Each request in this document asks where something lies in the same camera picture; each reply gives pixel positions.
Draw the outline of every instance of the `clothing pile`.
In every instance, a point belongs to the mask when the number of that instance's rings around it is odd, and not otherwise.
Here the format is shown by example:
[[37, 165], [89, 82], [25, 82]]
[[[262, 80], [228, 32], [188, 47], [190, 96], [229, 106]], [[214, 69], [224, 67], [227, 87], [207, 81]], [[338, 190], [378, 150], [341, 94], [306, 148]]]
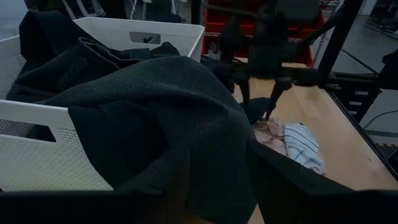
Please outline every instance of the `clothing pile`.
[[318, 174], [325, 174], [317, 140], [303, 124], [284, 124], [275, 118], [260, 119], [253, 125], [253, 130], [260, 143]]
[[[162, 191], [174, 158], [190, 150], [187, 210], [216, 223], [249, 220], [256, 199], [244, 151], [255, 136], [215, 74], [169, 43], [110, 49], [58, 12], [28, 12], [20, 34], [26, 64], [7, 100], [68, 108], [88, 159], [110, 186], [135, 181]], [[42, 126], [28, 135], [52, 140]]]

